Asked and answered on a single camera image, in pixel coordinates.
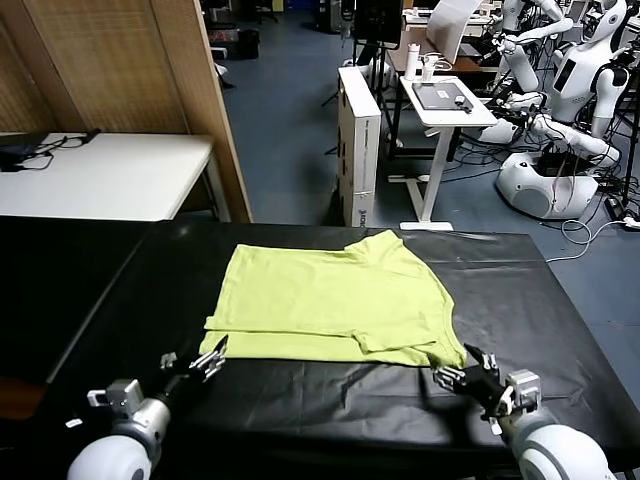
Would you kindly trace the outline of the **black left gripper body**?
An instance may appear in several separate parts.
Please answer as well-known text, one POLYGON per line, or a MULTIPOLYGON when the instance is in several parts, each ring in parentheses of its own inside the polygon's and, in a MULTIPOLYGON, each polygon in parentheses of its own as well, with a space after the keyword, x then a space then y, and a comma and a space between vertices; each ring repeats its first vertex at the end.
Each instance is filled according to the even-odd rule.
POLYGON ((204 375, 197 370, 173 373, 157 393, 160 401, 182 401, 200 388, 204 375))

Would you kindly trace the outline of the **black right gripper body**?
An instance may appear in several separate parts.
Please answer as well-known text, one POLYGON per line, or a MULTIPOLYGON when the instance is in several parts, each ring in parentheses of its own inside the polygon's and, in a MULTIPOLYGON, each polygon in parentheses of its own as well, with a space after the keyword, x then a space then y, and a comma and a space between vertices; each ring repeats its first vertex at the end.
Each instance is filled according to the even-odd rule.
POLYGON ((488 416, 505 416, 508 401, 503 398, 507 387, 501 381, 499 369, 466 368, 464 393, 476 400, 488 416))

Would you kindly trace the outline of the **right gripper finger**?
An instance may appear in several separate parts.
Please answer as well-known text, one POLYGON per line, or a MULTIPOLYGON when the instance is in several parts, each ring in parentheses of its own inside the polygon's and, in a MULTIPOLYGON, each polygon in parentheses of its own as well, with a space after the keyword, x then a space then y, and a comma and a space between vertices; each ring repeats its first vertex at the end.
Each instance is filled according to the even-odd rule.
POLYGON ((433 381, 441 388, 452 393, 464 393, 466 373, 449 366, 440 366, 432 370, 433 381))
POLYGON ((495 378, 498 377, 498 364, 494 353, 486 352, 469 343, 464 343, 464 347, 483 372, 495 378))

